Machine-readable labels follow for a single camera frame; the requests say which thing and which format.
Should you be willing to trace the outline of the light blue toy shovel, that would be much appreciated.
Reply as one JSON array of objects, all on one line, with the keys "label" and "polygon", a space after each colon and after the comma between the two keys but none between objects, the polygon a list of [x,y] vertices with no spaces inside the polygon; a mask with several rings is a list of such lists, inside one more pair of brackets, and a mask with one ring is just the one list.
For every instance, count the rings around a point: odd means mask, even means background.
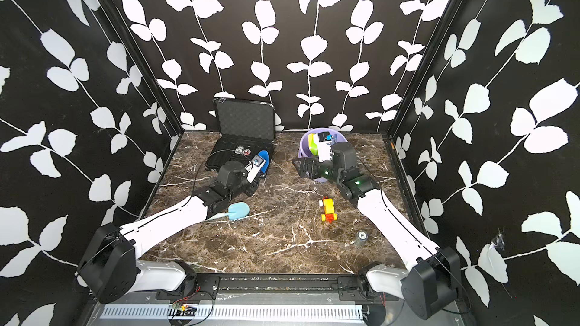
[{"label": "light blue toy shovel", "polygon": [[228,207],[228,210],[225,212],[218,213],[213,217],[210,217],[208,220],[217,220],[220,218],[227,217],[228,220],[239,220],[243,217],[247,217],[249,215],[249,205],[245,202],[237,202]]}]

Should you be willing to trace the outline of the green toy trowel yellow handle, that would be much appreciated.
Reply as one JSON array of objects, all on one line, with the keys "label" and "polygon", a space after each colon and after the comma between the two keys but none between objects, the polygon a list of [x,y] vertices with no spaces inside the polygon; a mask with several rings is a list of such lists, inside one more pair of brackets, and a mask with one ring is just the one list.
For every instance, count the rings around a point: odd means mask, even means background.
[{"label": "green toy trowel yellow handle", "polygon": [[319,135],[317,133],[308,134],[308,149],[312,155],[318,156]]}]

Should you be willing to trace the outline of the purple plastic bucket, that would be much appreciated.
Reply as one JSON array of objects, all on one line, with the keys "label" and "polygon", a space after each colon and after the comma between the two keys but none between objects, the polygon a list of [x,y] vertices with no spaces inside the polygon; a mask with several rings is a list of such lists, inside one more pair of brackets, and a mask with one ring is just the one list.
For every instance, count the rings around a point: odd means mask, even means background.
[{"label": "purple plastic bucket", "polygon": [[303,138],[309,153],[301,149],[303,154],[293,161],[300,178],[315,181],[330,181],[335,184],[344,183],[348,170],[353,163],[353,146],[334,130],[316,129],[306,133]]}]

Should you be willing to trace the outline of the blue trowel wooden handle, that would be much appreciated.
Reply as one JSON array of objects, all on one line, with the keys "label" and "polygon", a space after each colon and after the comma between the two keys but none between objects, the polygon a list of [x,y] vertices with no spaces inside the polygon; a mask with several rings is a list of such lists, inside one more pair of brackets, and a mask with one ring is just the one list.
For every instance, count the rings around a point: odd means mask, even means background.
[{"label": "blue trowel wooden handle", "polygon": [[258,153],[258,156],[263,159],[261,170],[259,171],[260,177],[266,177],[270,164],[270,154],[267,150],[262,150]]}]

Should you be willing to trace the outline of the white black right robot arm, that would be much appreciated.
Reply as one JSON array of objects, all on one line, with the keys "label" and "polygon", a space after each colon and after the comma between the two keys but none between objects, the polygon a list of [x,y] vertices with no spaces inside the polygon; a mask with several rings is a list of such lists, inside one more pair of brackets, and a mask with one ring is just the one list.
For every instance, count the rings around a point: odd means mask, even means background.
[{"label": "white black right robot arm", "polygon": [[372,292],[386,293],[406,301],[408,307],[427,320],[459,299],[463,288],[459,255],[441,248],[407,220],[391,203],[351,143],[335,143],[330,157],[295,158],[298,176],[324,178],[377,227],[403,261],[403,270],[377,264],[364,271],[362,279]]}]

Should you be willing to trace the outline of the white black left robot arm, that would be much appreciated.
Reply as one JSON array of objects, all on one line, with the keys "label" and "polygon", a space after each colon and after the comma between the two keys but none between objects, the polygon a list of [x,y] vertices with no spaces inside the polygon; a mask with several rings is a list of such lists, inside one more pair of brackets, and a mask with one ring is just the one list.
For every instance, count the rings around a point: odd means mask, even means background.
[{"label": "white black left robot arm", "polygon": [[211,185],[193,191],[178,204],[124,226],[99,227],[80,261],[79,277],[102,304],[132,292],[191,291],[193,271],[177,262],[143,261],[142,256],[181,230],[225,216],[236,197],[251,196],[257,190],[268,166],[261,155],[247,165],[228,161]]}]

